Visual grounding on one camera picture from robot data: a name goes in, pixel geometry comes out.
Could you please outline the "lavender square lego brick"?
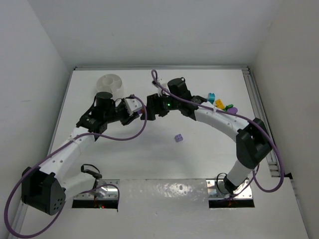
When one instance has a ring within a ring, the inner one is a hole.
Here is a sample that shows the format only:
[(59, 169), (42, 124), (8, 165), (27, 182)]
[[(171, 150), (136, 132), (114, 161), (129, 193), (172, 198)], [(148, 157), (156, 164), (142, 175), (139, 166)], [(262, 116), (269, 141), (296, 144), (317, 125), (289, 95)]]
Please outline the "lavender square lego brick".
[(183, 141), (183, 136), (181, 134), (177, 134), (175, 137), (174, 137), (174, 140), (176, 142), (181, 142)]

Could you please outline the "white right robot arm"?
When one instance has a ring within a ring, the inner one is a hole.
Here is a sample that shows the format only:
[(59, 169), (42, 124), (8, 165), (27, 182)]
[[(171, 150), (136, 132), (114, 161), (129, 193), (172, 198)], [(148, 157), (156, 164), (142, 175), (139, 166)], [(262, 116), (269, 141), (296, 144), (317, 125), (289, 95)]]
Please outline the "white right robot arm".
[(275, 148), (261, 119), (245, 119), (218, 106), (204, 105), (207, 99), (192, 95), (184, 78), (172, 79), (166, 87), (158, 80), (153, 80), (152, 84), (157, 86), (158, 93), (147, 96), (146, 110), (141, 119), (154, 121), (156, 117), (164, 117), (177, 110), (185, 117), (224, 133), (235, 142), (237, 160), (223, 181), (217, 184), (221, 194), (232, 195)]

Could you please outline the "dark purple rounded lego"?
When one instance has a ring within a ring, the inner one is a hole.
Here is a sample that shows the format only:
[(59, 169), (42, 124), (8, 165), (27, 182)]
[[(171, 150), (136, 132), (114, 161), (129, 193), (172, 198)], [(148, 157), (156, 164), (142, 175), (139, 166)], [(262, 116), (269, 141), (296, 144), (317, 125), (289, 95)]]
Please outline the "dark purple rounded lego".
[(238, 113), (238, 109), (236, 107), (231, 107), (227, 109), (227, 112), (236, 115)]

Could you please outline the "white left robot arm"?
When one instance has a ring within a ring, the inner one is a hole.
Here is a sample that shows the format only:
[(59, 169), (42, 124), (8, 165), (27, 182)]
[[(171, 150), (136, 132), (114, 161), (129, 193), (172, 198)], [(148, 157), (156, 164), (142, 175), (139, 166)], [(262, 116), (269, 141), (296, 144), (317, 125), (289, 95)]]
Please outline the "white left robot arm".
[(94, 188), (101, 174), (81, 168), (66, 178), (69, 168), (87, 147), (101, 137), (108, 124), (119, 121), (128, 125), (138, 118), (143, 103), (131, 95), (117, 104), (112, 94), (99, 92), (90, 108), (81, 116), (69, 138), (48, 159), (23, 172), (21, 200), (46, 214), (57, 214), (69, 198)]

